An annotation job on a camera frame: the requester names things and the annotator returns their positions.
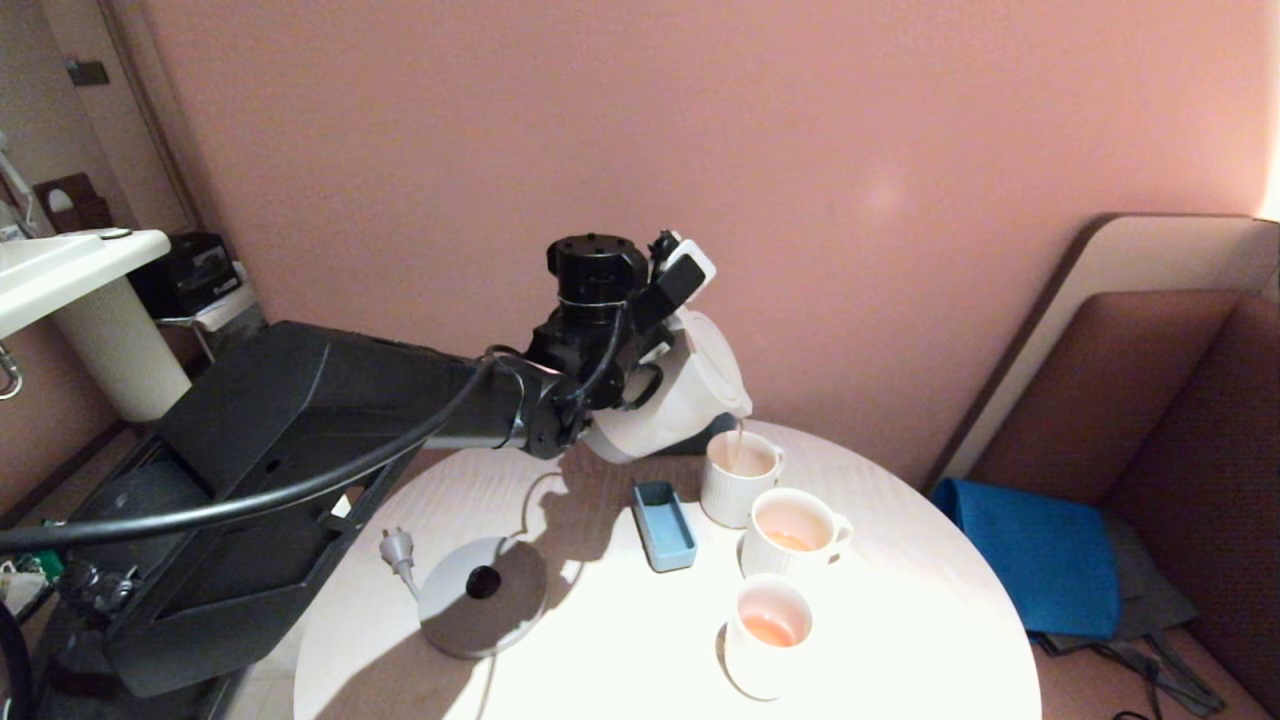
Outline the brown wooden holder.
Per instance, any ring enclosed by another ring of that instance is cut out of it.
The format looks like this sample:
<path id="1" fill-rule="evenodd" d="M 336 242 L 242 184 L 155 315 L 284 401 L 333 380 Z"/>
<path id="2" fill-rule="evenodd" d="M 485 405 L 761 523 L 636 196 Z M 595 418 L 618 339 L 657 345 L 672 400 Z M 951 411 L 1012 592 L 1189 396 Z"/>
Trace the brown wooden holder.
<path id="1" fill-rule="evenodd" d="M 108 200 L 86 173 L 74 173 L 32 186 L 35 199 L 59 233 L 99 231 L 115 225 Z"/>

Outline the metal stool with white top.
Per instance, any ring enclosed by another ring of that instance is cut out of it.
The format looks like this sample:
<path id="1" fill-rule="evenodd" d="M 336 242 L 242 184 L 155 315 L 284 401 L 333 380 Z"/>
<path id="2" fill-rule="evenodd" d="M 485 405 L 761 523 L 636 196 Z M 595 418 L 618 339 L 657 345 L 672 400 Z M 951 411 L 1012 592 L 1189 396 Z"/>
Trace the metal stool with white top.
<path id="1" fill-rule="evenodd" d="M 210 363 L 216 361 L 216 356 L 209 343 L 209 336 L 218 333 L 228 323 L 237 319 L 257 304 L 259 299 L 253 287 L 243 284 L 229 292 L 224 297 L 207 305 L 191 316 L 154 318 L 157 327 L 186 328 L 193 332 L 198 346 Z"/>

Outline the white electric kettle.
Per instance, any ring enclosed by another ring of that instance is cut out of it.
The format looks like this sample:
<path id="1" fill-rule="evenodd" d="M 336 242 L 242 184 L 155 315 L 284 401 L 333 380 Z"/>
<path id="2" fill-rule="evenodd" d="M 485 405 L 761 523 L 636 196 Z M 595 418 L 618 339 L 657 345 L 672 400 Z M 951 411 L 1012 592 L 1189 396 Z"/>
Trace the white electric kettle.
<path id="1" fill-rule="evenodd" d="M 667 325 L 675 333 L 672 350 L 632 372 L 622 404 L 594 413 L 582 436 L 608 462 L 653 455 L 703 432 L 726 413 L 746 418 L 753 411 L 733 351 L 717 324 L 703 313 L 680 309 Z"/>

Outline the chrome faucet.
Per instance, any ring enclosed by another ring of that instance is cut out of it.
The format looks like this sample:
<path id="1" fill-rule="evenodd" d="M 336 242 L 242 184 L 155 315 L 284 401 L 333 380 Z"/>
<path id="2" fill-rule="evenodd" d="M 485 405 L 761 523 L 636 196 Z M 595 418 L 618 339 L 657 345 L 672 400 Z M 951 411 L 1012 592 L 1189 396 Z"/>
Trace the chrome faucet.
<path id="1" fill-rule="evenodd" d="M 13 164 L 8 149 L 8 136 L 0 129 L 0 182 L 4 183 L 13 199 L 13 208 L 18 218 L 17 224 L 27 237 L 35 238 L 40 233 L 37 218 L 35 217 L 35 193 Z"/>

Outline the blue cloth bag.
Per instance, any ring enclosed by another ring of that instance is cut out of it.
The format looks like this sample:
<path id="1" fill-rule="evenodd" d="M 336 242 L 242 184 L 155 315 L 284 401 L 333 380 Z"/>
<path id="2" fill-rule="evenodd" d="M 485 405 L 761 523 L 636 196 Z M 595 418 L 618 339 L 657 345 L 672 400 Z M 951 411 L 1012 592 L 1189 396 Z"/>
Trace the blue cloth bag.
<path id="1" fill-rule="evenodd" d="M 1098 509 L 954 478 L 934 487 L 931 502 L 988 562 L 1027 632 L 1114 637 L 1123 605 Z"/>

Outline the brown upholstered bench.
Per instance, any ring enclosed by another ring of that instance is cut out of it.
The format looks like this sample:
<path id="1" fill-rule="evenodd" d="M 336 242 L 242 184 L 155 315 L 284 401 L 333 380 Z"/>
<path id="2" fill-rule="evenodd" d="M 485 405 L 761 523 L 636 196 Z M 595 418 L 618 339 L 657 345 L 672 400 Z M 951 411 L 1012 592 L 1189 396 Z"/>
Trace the brown upholstered bench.
<path id="1" fill-rule="evenodd" d="M 1121 518 L 1198 611 L 1167 638 L 1228 703 L 1203 720 L 1280 720 L 1280 306 L 1224 291 L 1088 299 L 950 478 Z M 1044 720 L 1149 712 L 1137 674 L 1030 642 Z"/>

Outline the beige backrest panel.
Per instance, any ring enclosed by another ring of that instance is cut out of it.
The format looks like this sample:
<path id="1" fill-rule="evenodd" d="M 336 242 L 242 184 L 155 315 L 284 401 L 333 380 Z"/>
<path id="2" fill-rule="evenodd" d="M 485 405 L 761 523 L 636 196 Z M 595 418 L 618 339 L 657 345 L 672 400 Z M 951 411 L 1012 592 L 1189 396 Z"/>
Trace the beige backrest panel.
<path id="1" fill-rule="evenodd" d="M 923 486 L 966 475 L 1089 297 L 1225 290 L 1280 305 L 1280 223 L 1245 215 L 1105 213 L 1055 265 Z"/>

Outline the small blue rectangular tray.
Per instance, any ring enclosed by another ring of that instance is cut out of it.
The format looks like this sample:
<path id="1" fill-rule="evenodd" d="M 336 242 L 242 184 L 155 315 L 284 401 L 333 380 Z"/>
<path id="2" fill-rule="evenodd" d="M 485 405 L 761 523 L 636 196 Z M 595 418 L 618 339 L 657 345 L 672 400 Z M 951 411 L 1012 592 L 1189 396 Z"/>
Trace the small blue rectangular tray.
<path id="1" fill-rule="evenodd" d="M 698 543 L 675 487 L 664 480 L 632 486 L 631 507 L 646 560 L 655 573 L 691 568 Z"/>

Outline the black box appliance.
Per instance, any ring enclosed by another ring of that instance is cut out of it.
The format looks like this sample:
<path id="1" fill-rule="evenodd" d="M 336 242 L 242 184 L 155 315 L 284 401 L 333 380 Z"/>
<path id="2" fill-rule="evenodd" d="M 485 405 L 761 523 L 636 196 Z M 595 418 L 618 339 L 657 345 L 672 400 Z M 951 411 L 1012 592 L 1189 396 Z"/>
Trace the black box appliance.
<path id="1" fill-rule="evenodd" d="M 241 287 L 220 234 L 189 232 L 170 242 L 168 254 L 127 274 L 150 316 L 193 316 Z"/>

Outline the grey round kettle base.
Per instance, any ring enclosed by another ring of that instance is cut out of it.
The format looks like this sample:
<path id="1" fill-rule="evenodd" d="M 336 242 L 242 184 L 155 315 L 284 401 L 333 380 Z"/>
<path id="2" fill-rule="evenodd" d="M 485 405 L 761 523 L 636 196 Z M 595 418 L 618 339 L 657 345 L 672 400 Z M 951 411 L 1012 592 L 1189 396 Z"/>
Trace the grey round kettle base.
<path id="1" fill-rule="evenodd" d="M 419 592 L 422 634 L 456 659 L 492 657 L 521 641 L 547 610 L 544 557 L 521 539 L 484 537 L 452 550 Z"/>

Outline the white ribbed ceramic mug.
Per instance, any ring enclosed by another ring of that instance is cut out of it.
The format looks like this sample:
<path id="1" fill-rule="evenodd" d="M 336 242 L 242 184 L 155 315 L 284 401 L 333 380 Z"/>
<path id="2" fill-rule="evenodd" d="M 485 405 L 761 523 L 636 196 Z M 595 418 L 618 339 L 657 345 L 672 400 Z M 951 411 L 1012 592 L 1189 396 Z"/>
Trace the white ribbed ceramic mug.
<path id="1" fill-rule="evenodd" d="M 744 528 L 753 503 L 777 486 L 786 462 L 783 448 L 755 432 L 713 436 L 701 479 L 703 511 L 722 527 Z"/>
<path id="2" fill-rule="evenodd" d="M 852 538 L 852 524 L 803 489 L 773 488 L 751 505 L 739 565 L 745 577 L 814 577 L 836 562 Z"/>
<path id="3" fill-rule="evenodd" d="M 749 577 L 726 623 L 724 669 L 744 694 L 777 700 L 808 670 L 815 630 L 815 610 L 796 582 Z"/>

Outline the white sink counter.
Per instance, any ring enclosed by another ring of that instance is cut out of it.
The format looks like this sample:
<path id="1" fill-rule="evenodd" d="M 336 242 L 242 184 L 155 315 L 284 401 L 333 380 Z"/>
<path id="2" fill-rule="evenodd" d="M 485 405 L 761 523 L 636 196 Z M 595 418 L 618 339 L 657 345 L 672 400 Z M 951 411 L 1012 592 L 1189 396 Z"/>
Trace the white sink counter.
<path id="1" fill-rule="evenodd" d="M 161 231 L 95 231 L 0 242 L 0 340 L 168 254 Z"/>

